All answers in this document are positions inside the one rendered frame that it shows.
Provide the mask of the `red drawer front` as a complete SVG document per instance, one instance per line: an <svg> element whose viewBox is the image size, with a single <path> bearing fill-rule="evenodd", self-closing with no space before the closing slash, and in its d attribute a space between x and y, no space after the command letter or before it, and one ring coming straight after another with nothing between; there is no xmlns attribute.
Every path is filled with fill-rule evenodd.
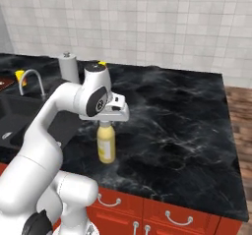
<svg viewBox="0 0 252 235"><path fill-rule="evenodd" d="M144 200L143 217L154 222L205 234L214 232L220 220L213 214L153 200Z"/></svg>
<svg viewBox="0 0 252 235"><path fill-rule="evenodd" d="M144 199L134 195L106 189L99 188L98 193L102 194L102 201L107 204L114 204L117 198L121 199L121 205L115 207L106 207L101 205L98 200L94 202L94 207L100 207L105 210L119 212L135 217L143 215Z"/></svg>

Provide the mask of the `yellow drink bottle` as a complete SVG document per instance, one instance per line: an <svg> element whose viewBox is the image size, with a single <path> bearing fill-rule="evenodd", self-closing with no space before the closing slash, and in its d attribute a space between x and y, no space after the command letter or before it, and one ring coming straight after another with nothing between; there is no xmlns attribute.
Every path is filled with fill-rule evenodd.
<svg viewBox="0 0 252 235"><path fill-rule="evenodd" d="M115 159L115 131L109 121L100 121L96 133L98 158L102 163Z"/></svg>

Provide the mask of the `red cupboard door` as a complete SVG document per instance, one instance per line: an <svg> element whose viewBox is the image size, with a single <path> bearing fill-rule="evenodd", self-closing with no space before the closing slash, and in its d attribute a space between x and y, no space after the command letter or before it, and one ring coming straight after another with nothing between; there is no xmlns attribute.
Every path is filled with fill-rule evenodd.
<svg viewBox="0 0 252 235"><path fill-rule="evenodd" d="M148 235L206 235L203 232L190 230L186 228L175 228L170 225L161 224L148 219L143 220L143 226L149 225L151 227Z"/></svg>
<svg viewBox="0 0 252 235"><path fill-rule="evenodd" d="M133 222L139 222L137 235L142 235L142 219L100 207L89 206L87 213L100 235L133 235Z"/></svg>

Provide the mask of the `silver curved tap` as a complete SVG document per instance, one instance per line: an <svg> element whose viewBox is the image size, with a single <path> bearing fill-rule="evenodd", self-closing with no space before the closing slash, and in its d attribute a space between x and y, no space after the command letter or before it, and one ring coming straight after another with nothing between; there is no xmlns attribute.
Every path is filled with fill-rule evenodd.
<svg viewBox="0 0 252 235"><path fill-rule="evenodd" d="M42 99L45 99L46 95L45 95L45 91L44 91L44 87L42 84L42 79L41 79L41 75L40 73L35 70L35 69L29 69L26 70L22 75L21 75L21 79L19 80L19 91L20 91L20 95L23 96L24 95L24 90L23 90L23 81L25 80L25 78L27 77L27 75L29 74L35 74L39 83L39 87L40 87L40 91L41 91L41 97Z"/></svg>

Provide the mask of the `white paper towel roll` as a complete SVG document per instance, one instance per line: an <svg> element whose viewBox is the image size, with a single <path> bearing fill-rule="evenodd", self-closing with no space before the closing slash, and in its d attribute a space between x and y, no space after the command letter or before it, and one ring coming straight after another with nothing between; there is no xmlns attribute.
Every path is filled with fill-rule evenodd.
<svg viewBox="0 0 252 235"><path fill-rule="evenodd" d="M71 83L80 82L77 57L70 52L64 52L58 57L61 77Z"/></svg>

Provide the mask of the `black sink basin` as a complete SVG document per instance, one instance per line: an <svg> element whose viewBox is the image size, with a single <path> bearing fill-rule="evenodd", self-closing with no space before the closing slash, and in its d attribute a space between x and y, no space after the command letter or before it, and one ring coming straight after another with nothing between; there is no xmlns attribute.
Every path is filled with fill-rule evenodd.
<svg viewBox="0 0 252 235"><path fill-rule="evenodd" d="M24 141L24 134L47 98L65 80L58 79L42 99L34 92L28 96L0 94L0 147L19 150ZM75 136L82 122L77 114L61 111L49 125L48 133L61 144L67 145Z"/></svg>

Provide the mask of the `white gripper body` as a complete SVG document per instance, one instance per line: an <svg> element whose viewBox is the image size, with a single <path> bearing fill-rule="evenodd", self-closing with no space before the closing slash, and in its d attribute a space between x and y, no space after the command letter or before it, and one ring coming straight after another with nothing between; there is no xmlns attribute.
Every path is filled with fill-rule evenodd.
<svg viewBox="0 0 252 235"><path fill-rule="evenodd" d="M113 110L113 111L105 111L102 110L100 113L98 113L94 117L88 117L84 115L80 115L81 120L90 120L90 121L120 121L120 122L126 122L129 120L129 107L128 104L125 104L122 108L119 110Z"/></svg>

